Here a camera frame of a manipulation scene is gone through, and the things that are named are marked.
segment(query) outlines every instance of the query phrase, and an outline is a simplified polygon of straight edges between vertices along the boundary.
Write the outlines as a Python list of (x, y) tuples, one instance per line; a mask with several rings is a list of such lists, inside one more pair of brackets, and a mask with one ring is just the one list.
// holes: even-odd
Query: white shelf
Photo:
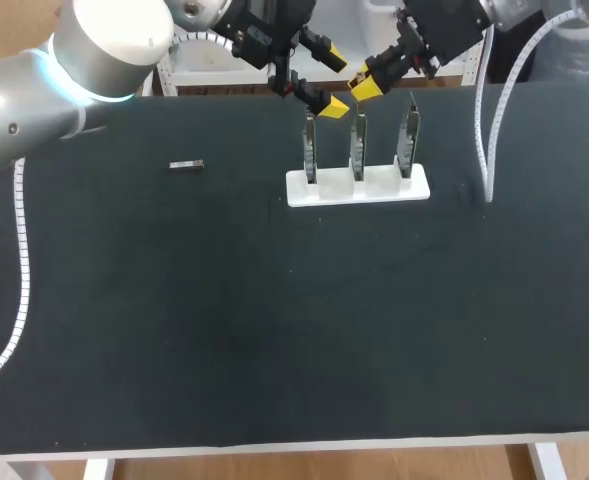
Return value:
[[(292, 57), (291, 68), (310, 82), (342, 82), (354, 78), (365, 59), (381, 52), (370, 52), (363, 39), (359, 4), (361, 0), (318, 0), (310, 28), (327, 35), (348, 61), (341, 73), (314, 60), (310, 53), (299, 47)], [(223, 48), (199, 42), (199, 45), (183, 44), (172, 58), (172, 83), (176, 86), (198, 85), (249, 85), (267, 82), (267, 69), (256, 70), (249, 65), (230, 62), (229, 53)], [(439, 70), (439, 76), (463, 75), (465, 62), (455, 60)], [(406, 78), (419, 75), (411, 71)]]

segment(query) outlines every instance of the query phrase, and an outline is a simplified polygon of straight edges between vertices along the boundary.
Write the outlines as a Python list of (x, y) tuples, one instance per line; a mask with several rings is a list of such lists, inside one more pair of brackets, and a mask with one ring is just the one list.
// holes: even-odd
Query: white holder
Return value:
[(287, 202), (290, 207), (347, 205), (355, 203), (407, 202), (430, 198), (425, 169), (414, 164), (412, 178), (401, 176), (398, 157), (391, 165), (366, 166), (364, 181), (356, 182), (350, 165), (318, 169), (316, 184), (307, 183), (304, 170), (288, 172)]

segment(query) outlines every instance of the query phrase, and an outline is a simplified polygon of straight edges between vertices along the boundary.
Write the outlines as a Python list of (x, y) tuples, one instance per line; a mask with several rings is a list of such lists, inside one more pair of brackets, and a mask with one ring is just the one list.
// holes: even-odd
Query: small metal block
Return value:
[(205, 162), (203, 160), (192, 160), (189, 162), (170, 163), (170, 170), (201, 171), (204, 169), (205, 169)]

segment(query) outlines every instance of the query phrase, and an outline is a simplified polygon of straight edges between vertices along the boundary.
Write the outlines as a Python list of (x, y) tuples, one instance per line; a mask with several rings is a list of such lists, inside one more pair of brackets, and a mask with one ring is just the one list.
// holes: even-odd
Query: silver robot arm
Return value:
[(0, 60), (0, 169), (49, 140), (104, 126), (173, 36), (163, 0), (66, 0), (45, 45)]

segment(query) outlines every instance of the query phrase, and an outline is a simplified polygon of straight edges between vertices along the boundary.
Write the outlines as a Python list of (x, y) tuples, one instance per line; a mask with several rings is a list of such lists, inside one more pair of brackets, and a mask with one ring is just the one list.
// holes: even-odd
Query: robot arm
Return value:
[(334, 71), (346, 63), (305, 24), (316, 0), (66, 0), (58, 30), (38, 49), (0, 60), (0, 169), (54, 138), (105, 126), (169, 50), (174, 23), (214, 29), (256, 68), (275, 66), (269, 85), (317, 115), (348, 107), (290, 71), (298, 44)]
[(233, 42), (232, 55), (257, 69), (268, 65), (274, 74), (268, 86), (285, 97), (294, 94), (314, 115), (340, 118), (349, 107), (330, 93), (313, 88), (290, 70), (299, 45), (338, 73), (347, 62), (332, 41), (312, 32), (316, 0), (166, 0), (174, 22), (187, 31), (214, 30)]
[[(349, 82), (357, 101), (385, 95), (410, 70), (431, 79), (439, 67), (483, 39), (491, 25), (508, 31), (541, 8), (541, 0), (405, 0), (398, 10), (399, 39), (365, 61)], [(589, 0), (581, 7), (589, 18)]]

